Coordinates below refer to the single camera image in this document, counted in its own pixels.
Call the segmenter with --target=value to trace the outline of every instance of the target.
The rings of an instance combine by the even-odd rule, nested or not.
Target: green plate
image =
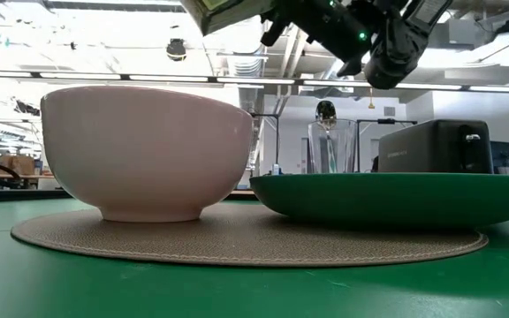
[[[509,176],[349,173],[250,179],[286,216],[352,229],[474,228],[509,220]]]

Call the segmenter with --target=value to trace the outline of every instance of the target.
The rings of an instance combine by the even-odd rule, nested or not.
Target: clear glass
[[[310,173],[354,172],[356,122],[328,119],[315,121],[308,128]]]

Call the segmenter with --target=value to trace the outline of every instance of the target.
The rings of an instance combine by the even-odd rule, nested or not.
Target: green table
[[[113,261],[28,246],[17,222],[86,205],[0,202],[0,317],[508,317],[509,223],[482,251],[349,269],[244,269]]]

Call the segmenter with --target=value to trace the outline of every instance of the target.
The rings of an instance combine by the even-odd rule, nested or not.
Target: round placemat
[[[342,267],[435,260],[488,243],[476,231],[356,232],[295,223],[262,205],[219,203],[182,223],[104,221],[97,209],[41,216],[13,237],[60,251],[139,261]]]

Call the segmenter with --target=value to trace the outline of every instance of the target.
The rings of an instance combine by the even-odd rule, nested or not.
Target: ceramic bowl
[[[121,222],[199,217],[239,182],[252,118],[209,98],[141,87],[76,87],[41,100],[50,169],[74,198]]]

